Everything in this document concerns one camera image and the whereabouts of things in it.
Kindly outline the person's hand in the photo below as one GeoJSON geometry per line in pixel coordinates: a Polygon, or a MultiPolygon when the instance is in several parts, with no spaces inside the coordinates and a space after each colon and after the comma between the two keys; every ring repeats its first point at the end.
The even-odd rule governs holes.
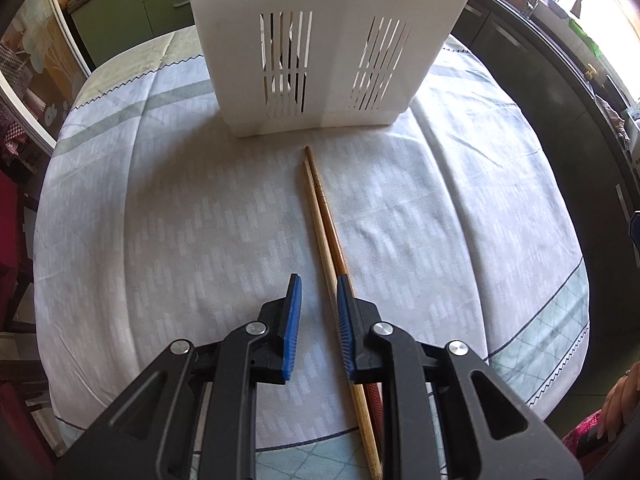
{"type": "Polygon", "coordinates": [[[600,411],[597,438],[613,441],[639,404],[639,363],[626,371],[608,392],[600,411]]]}

